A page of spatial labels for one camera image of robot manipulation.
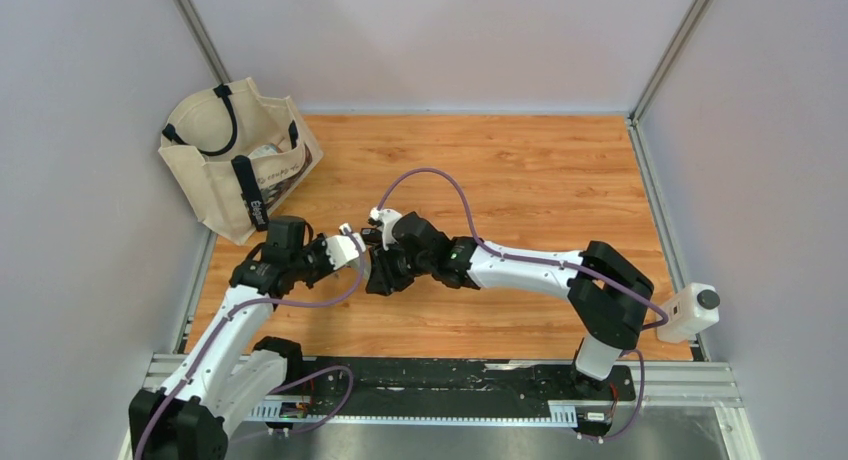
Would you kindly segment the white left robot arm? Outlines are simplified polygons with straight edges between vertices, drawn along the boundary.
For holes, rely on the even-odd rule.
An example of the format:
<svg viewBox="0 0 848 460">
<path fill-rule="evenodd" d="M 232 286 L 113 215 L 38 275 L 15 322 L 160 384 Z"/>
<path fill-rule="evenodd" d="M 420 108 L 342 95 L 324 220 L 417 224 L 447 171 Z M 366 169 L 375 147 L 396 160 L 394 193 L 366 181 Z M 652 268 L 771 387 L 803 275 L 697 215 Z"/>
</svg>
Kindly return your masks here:
<svg viewBox="0 0 848 460">
<path fill-rule="evenodd" d="M 308 287 L 351 264 L 367 248 L 350 225 L 333 236 L 316 234 L 300 217 L 271 221 L 264 241 L 234 269 L 221 306 L 181 364 L 155 390 L 130 402 L 129 435 L 135 459 L 222 459 L 233 433 L 273 389 L 294 394 L 306 369 L 298 344 L 262 341 L 245 364 L 240 356 L 294 286 Z"/>
</svg>

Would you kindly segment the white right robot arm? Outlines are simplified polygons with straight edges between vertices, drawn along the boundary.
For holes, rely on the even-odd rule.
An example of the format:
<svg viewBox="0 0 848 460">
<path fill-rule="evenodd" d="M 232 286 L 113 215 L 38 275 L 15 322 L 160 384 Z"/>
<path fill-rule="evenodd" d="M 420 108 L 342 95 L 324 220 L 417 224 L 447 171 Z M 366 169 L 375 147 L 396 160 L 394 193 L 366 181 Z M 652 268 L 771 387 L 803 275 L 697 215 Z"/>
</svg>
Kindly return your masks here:
<svg viewBox="0 0 848 460">
<path fill-rule="evenodd" d="M 541 252 L 505 247 L 474 236 L 449 237 L 415 212 L 375 210 L 361 234 L 371 272 L 366 291 L 389 296 L 430 276 L 452 289 L 514 289 L 571 304 L 586 335 L 570 372 L 572 389 L 598 397 L 616 360 L 637 344 L 653 282 L 611 245 Z"/>
</svg>

